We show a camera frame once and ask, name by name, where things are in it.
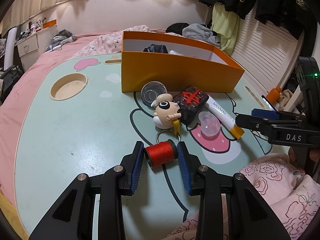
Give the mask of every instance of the metal ring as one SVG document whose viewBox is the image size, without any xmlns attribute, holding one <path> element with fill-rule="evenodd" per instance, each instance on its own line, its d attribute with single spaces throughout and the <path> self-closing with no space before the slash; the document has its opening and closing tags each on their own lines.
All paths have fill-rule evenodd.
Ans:
<svg viewBox="0 0 320 240">
<path fill-rule="evenodd" d="M 157 133 L 156 135 L 156 142 L 159 143 L 159 137 L 160 137 L 160 134 L 162 134 L 163 132 L 173 132 L 172 129 L 165 129 L 165 130 L 161 130 Z M 180 135 L 177 133 L 177 137 L 179 139 L 179 142 L 181 142 L 181 138 L 180 138 Z"/>
</svg>

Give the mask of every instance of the person's hand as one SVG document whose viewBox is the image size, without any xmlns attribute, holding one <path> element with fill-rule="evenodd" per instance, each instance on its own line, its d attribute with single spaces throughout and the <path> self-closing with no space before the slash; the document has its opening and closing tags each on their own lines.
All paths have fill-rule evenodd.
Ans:
<svg viewBox="0 0 320 240">
<path fill-rule="evenodd" d="M 294 152 L 292 147 L 290 147 L 288 155 L 289 155 L 290 163 L 300 171 L 301 175 L 305 175 L 306 172 L 304 171 L 304 169 L 299 167 L 297 164 L 296 153 Z M 310 159 L 317 163 L 320 159 L 320 149 L 311 149 Z"/>
</svg>

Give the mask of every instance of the spool of red thread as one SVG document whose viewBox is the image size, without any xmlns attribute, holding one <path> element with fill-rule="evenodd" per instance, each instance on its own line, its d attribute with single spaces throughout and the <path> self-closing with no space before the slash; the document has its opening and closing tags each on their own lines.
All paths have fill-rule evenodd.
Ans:
<svg viewBox="0 0 320 240">
<path fill-rule="evenodd" d="M 178 158 L 178 150 L 174 142 L 169 139 L 165 142 L 145 148 L 145 156 L 151 168 L 160 166 Z"/>
</svg>

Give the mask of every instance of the open cardboard box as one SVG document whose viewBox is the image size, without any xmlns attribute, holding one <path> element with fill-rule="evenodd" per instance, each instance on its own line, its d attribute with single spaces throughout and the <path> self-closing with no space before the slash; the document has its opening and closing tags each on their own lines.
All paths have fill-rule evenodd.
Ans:
<svg viewBox="0 0 320 240">
<path fill-rule="evenodd" d="M 143 52 L 151 44 L 165 45 L 184 56 Z M 202 41 L 150 32 L 123 32 L 122 92 L 141 91 L 150 81 L 168 91 L 193 85 L 206 92 L 230 93 L 244 69 L 217 47 Z"/>
</svg>

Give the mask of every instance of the metal bolt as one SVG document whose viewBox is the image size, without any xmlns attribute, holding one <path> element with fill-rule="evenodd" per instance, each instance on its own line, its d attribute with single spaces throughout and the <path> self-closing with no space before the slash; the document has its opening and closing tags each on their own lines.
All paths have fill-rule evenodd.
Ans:
<svg viewBox="0 0 320 240">
<path fill-rule="evenodd" d="M 113 168 L 113 170 L 114 170 L 115 172 L 120 172 L 120 171 L 123 170 L 123 167 L 122 167 L 121 165 L 117 165 L 117 166 L 115 166 L 115 167 Z"/>
<path fill-rule="evenodd" d="M 199 166 L 199 170 L 201 170 L 201 171 L 207 171 L 207 170 L 208 170 L 208 166 L 200 165 L 200 166 Z"/>
<path fill-rule="evenodd" d="M 87 175 L 85 175 L 84 173 L 81 173 L 78 175 L 79 180 L 85 180 L 86 177 L 87 177 Z"/>
<path fill-rule="evenodd" d="M 238 179 L 238 180 L 243 180 L 243 179 L 244 179 L 244 175 L 241 174 L 241 173 L 236 173 L 236 174 L 235 174 L 235 177 L 236 177 L 236 179 Z"/>
</svg>

